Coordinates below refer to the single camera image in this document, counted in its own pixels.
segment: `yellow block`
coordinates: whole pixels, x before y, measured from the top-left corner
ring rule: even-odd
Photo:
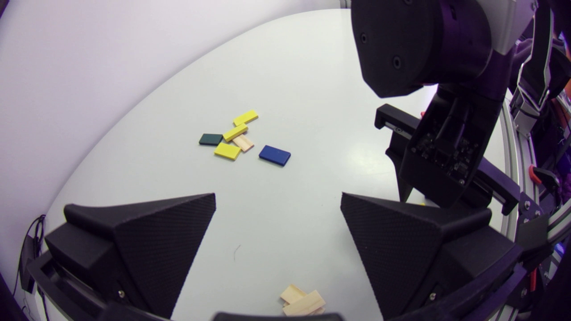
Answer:
[[[224,140],[229,142],[231,140],[233,140],[234,138],[238,137],[239,135],[242,135],[245,133],[245,131],[248,130],[248,126],[246,126],[246,124],[240,124],[234,128],[232,128],[231,130],[227,131],[224,135],[222,135],[222,137],[224,137]]]
[[[256,112],[254,110],[250,110],[249,112],[234,118],[234,126],[249,123],[252,120],[257,119],[257,118],[258,118],[258,114],[256,114]]]
[[[308,315],[324,305],[325,301],[321,298],[321,295],[317,291],[313,291],[289,306],[282,308],[282,310],[287,316]]]
[[[238,158],[238,154],[240,154],[240,147],[228,145],[224,143],[218,144],[218,147],[214,150],[214,154],[220,155],[226,158],[230,158],[233,161]]]

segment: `black bracket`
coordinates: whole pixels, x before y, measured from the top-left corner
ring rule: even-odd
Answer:
[[[377,108],[375,127],[389,127],[393,130],[389,148],[385,152],[395,165],[399,199],[406,202],[413,186],[398,175],[403,161],[404,151],[420,120],[389,104]],[[485,207],[491,197],[502,204],[502,214],[508,215],[520,200],[520,187],[504,172],[482,158],[474,180],[461,197],[461,201],[469,207]]]

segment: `cable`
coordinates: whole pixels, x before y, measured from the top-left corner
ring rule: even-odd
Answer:
[[[24,241],[26,240],[26,236],[28,235],[28,233],[32,229],[32,226],[34,226],[34,223],[39,222],[40,220],[43,221],[45,217],[46,217],[45,215],[40,215],[40,217],[36,218],[30,224],[30,227],[28,227],[28,231],[26,232],[26,235],[24,236],[24,240],[22,241],[22,247],[20,248],[20,258],[22,257],[22,252],[24,251]],[[16,295],[16,286],[18,285],[18,275],[20,275],[19,262],[18,262],[18,268],[16,268],[16,283],[14,284],[14,290],[12,291],[12,297],[14,295]]]
[[[39,295],[42,297],[42,304],[43,304],[43,313],[46,315],[46,321],[50,321],[50,317],[47,316],[47,308],[46,308],[46,295],[43,293],[40,288],[38,288]]]

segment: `stack of wooden blocks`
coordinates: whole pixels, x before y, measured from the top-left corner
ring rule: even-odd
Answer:
[[[287,316],[318,315],[325,312],[325,301],[317,291],[306,294],[290,284],[280,298],[285,301],[283,311]]]
[[[258,118],[258,114],[255,111],[250,110],[249,112],[234,118],[234,128],[223,135],[204,134],[202,135],[199,144],[216,146],[214,154],[230,158],[235,161],[236,158],[238,158],[240,151],[245,153],[254,146],[244,133],[248,130],[248,126],[246,124],[256,118]],[[236,146],[222,143],[222,139],[226,142],[232,141]]]
[[[235,127],[227,131],[225,134],[203,134],[198,143],[200,145],[216,146],[216,149],[214,150],[215,155],[235,161],[236,158],[238,158],[240,151],[245,153],[254,146],[254,143],[252,143],[244,133],[248,130],[248,126],[246,124],[257,118],[258,114],[255,111],[250,110],[249,112],[234,118]],[[236,146],[223,143],[222,139],[226,142],[232,141]],[[280,166],[285,166],[290,156],[290,152],[268,145],[264,146],[259,155],[260,158]]]

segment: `light wood block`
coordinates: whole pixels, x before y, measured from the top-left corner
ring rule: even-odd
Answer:
[[[314,312],[308,314],[308,315],[321,315],[325,312],[325,308],[324,307],[320,307],[317,310],[315,310]]]
[[[225,141],[229,142],[234,138],[244,134],[247,130],[248,126],[246,126],[246,124],[240,124],[232,128],[231,130],[227,131],[224,135],[222,135],[222,137],[224,137]]]
[[[258,114],[255,111],[250,110],[249,112],[234,118],[234,126],[238,126],[240,124],[247,124],[257,118]]]
[[[313,291],[303,298],[290,303],[289,306],[283,308],[283,311],[287,316],[308,315],[324,305],[325,301],[321,295],[317,291]]]
[[[240,154],[240,150],[241,150],[240,147],[220,143],[220,144],[218,144],[218,147],[216,147],[216,149],[214,150],[214,154],[216,154],[218,156],[230,158],[233,161],[235,161],[236,158],[238,158],[238,154]]]
[[[252,143],[244,134],[234,138],[232,141],[234,144],[238,145],[244,153],[252,149],[254,146],[254,143]]]
[[[302,290],[300,290],[298,287],[294,286],[293,284],[290,284],[282,292],[280,298],[282,298],[286,303],[292,304],[293,302],[296,302],[297,300],[303,298],[306,295],[307,294]]]

